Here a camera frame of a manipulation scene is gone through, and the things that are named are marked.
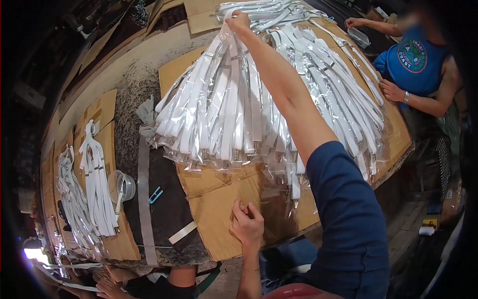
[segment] red object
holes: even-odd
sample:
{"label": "red object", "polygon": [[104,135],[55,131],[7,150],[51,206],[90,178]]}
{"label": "red object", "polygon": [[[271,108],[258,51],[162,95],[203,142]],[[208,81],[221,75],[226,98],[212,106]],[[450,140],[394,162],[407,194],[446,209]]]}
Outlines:
{"label": "red object", "polygon": [[263,299],[343,299],[342,297],[325,292],[303,283],[292,283],[275,289]]}

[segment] hand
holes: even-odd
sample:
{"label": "hand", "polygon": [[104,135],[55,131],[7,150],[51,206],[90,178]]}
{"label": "hand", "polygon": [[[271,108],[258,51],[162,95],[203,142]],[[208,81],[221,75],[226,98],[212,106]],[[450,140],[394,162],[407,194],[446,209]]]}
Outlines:
{"label": "hand", "polygon": [[[264,218],[259,210],[252,202],[243,206],[240,199],[236,199],[232,212],[234,216],[229,230],[241,241],[242,250],[259,251],[264,234]],[[249,213],[254,217],[253,219],[249,218]]]}
{"label": "hand", "polygon": [[239,34],[244,30],[249,30],[250,20],[247,13],[242,11],[234,11],[232,15],[236,17],[224,20],[232,31],[234,31],[236,34]]}
{"label": "hand", "polygon": [[387,100],[403,102],[403,99],[405,98],[405,90],[401,90],[398,86],[385,79],[380,80],[379,85]]}
{"label": "hand", "polygon": [[365,19],[348,18],[345,20],[345,27],[347,29],[350,29],[358,26],[363,26],[365,23],[364,20]]}
{"label": "hand", "polygon": [[111,282],[109,279],[102,278],[97,284],[96,287],[103,293],[97,293],[98,297],[106,299],[126,299],[133,298],[127,293],[123,292],[115,283]]}

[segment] blue scissors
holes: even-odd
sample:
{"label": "blue scissors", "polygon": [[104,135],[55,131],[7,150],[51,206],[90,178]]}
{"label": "blue scissors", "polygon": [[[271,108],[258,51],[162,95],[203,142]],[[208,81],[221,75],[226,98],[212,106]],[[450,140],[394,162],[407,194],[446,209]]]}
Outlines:
{"label": "blue scissors", "polygon": [[158,197],[161,196],[161,194],[163,193],[163,190],[160,191],[160,189],[161,189],[161,187],[158,186],[158,188],[156,188],[156,190],[153,192],[153,194],[149,198],[149,203],[150,204],[154,204],[154,202],[158,199]]}

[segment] clear plastic container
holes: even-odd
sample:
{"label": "clear plastic container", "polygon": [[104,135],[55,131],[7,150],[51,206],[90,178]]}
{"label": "clear plastic container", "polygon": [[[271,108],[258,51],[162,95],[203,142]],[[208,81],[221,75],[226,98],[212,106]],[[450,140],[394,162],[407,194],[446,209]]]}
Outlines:
{"label": "clear plastic container", "polygon": [[357,28],[349,28],[347,29],[347,33],[350,38],[358,44],[362,49],[365,49],[370,45],[369,37],[362,33]]}

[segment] worn table surface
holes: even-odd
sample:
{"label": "worn table surface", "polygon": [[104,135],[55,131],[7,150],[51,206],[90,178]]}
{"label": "worn table surface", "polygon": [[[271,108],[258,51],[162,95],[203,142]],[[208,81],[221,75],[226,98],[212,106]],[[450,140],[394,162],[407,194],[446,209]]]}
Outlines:
{"label": "worn table surface", "polygon": [[[159,85],[154,80],[139,85],[118,86],[115,107],[115,159],[116,168],[138,179],[138,148],[141,121],[135,114],[136,108],[150,97],[159,95]],[[171,245],[169,238],[190,223],[193,218],[186,195],[176,175],[174,163],[163,157],[163,149],[150,150],[149,194],[158,186],[163,194],[151,205],[151,221],[158,264],[179,266],[200,264],[209,261],[207,251],[197,230]],[[123,203],[123,208],[144,261],[143,239],[138,211],[138,193],[132,200]]]}

